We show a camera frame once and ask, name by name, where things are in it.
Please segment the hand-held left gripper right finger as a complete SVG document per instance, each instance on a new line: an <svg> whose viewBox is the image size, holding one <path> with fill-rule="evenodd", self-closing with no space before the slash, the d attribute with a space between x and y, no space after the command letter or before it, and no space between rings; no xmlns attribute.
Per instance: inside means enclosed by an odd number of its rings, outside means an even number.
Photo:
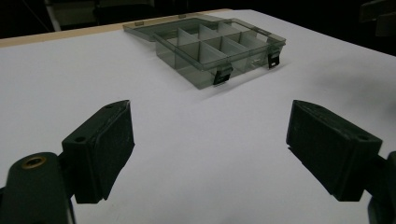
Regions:
<svg viewBox="0 0 396 224"><path fill-rule="evenodd" d="M336 200L357 202L364 191L363 170L382 140L321 105L295 100L286 143Z"/></svg>

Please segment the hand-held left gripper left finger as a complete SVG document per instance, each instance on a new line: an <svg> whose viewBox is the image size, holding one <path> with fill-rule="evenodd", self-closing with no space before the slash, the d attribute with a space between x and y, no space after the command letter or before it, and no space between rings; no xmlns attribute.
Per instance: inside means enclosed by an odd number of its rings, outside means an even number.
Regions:
<svg viewBox="0 0 396 224"><path fill-rule="evenodd" d="M98 203L110 191L134 148L130 102L105 105L62 141L66 192L78 203Z"/></svg>

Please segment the transparent grey compartment box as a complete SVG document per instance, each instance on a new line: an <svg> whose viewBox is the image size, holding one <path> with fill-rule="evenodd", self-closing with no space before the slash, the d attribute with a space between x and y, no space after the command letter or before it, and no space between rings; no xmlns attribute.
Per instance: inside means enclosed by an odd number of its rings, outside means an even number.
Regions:
<svg viewBox="0 0 396 224"><path fill-rule="evenodd" d="M286 44L285 38L244 21L208 15L131 22L123 30L153 42L157 57L199 90L278 66Z"/></svg>

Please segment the white metal stand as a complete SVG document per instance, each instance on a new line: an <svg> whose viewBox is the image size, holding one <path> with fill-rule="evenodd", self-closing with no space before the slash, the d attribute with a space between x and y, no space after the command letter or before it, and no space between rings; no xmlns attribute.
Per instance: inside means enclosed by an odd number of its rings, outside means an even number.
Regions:
<svg viewBox="0 0 396 224"><path fill-rule="evenodd" d="M54 11L54 8L53 8L53 5L52 5L51 1L50 0L44 0L44 3L45 3L45 6L46 6L46 10L47 10L47 12L49 14L49 19L50 19L50 22L51 22L51 24L53 26L54 31L55 32L60 32L61 31L61 26L60 26L60 23L58 22L58 20L56 19L55 11Z"/></svg>

